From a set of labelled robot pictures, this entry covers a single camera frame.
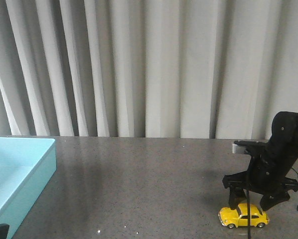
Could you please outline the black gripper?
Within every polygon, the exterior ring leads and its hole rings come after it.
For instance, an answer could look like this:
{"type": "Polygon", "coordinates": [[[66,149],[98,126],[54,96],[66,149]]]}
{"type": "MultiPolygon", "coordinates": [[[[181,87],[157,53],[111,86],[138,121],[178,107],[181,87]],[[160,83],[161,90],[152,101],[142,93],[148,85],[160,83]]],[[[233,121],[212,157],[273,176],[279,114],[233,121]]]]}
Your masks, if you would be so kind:
{"type": "Polygon", "coordinates": [[[248,141],[251,156],[248,169],[226,175],[223,185],[229,189],[229,207],[235,210],[246,200],[245,189],[262,195],[260,206],[267,211],[288,201],[289,190],[298,190],[298,183],[286,179],[287,173],[298,159],[298,113],[279,112],[272,122],[272,135],[268,142],[248,141]]]}

